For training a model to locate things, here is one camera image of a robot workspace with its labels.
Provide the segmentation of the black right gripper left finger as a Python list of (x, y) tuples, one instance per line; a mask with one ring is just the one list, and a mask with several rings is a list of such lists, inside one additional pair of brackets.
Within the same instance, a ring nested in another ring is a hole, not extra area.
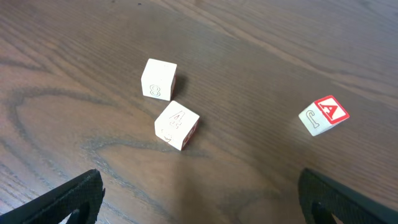
[(1, 223), (60, 223), (67, 218), (67, 223), (94, 224), (104, 195), (101, 174), (91, 169), (1, 215)]

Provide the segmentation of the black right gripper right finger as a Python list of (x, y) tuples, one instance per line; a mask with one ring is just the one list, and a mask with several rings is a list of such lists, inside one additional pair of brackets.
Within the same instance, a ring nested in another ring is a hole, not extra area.
[(307, 224), (397, 224), (397, 211), (319, 173), (305, 168), (298, 199)]

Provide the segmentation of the red letter A block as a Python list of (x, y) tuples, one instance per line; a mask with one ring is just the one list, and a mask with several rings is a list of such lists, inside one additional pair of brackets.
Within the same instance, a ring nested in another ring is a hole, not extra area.
[(328, 95), (311, 103), (298, 117), (309, 133), (317, 136), (347, 120), (350, 115), (333, 95)]

